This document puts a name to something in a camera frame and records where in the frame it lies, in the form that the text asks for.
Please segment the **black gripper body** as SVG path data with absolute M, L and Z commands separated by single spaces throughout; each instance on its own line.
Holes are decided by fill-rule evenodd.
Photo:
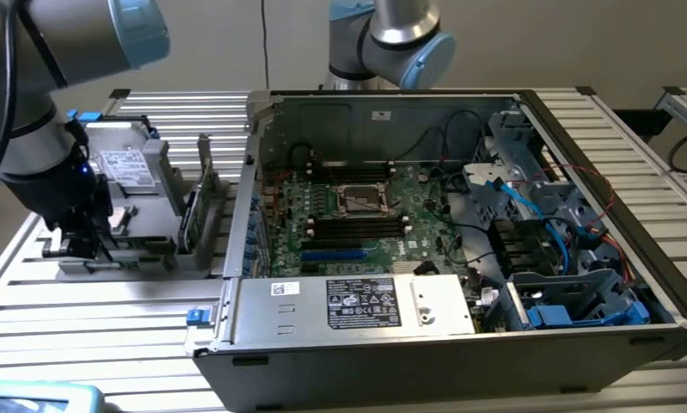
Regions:
M 108 180 L 85 159 L 66 159 L 32 175 L 4 173 L 1 179 L 22 206 L 37 213 L 50 229 L 92 241 L 108 236 Z

